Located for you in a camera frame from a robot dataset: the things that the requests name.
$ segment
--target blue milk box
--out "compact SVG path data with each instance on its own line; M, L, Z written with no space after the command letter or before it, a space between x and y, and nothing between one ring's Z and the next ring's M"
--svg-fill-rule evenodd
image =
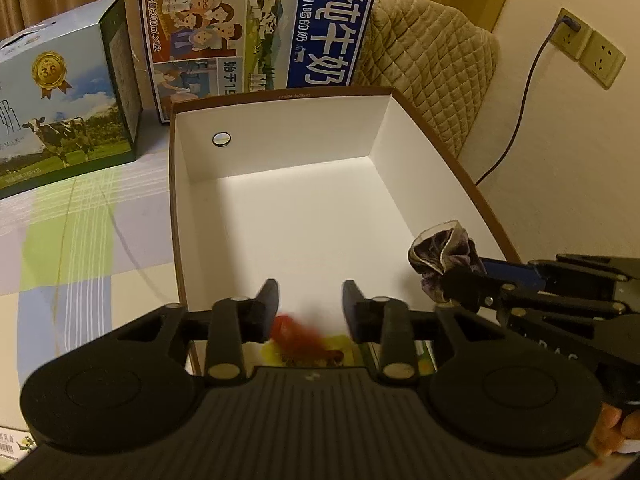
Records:
M158 114L264 89L344 86L373 0L140 0Z
M140 92L124 0L0 42L0 198L134 159Z

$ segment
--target ribbed black surface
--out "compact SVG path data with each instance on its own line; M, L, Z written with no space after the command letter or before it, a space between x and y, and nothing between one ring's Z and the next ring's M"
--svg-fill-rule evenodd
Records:
M41 446L6 478L560 480L592 458L475 449L440 428L414 392L376 384L364 368L260 368L244 386L211 390L152 446L99 457Z

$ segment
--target red object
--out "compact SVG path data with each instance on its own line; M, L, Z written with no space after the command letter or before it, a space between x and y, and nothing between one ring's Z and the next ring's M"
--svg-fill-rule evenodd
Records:
M291 316L276 316L271 326L271 339L284 357L296 361L332 359L337 351L327 350L322 337L313 328L298 323Z

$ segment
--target open white box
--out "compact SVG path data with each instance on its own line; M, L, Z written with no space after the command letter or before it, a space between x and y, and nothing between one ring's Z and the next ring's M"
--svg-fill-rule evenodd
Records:
M230 142L214 145L216 133ZM386 88L268 91L177 105L170 185L181 301L280 284L280 312L345 333L341 285L429 308L407 251L457 219L481 256L518 261L471 179Z

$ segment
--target human hand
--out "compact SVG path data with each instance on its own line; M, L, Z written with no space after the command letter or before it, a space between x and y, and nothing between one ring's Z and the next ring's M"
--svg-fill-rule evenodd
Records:
M640 410L622 419L622 410L603 403L600 418L591 434L591 447L599 456L609 456L626 438L640 439Z

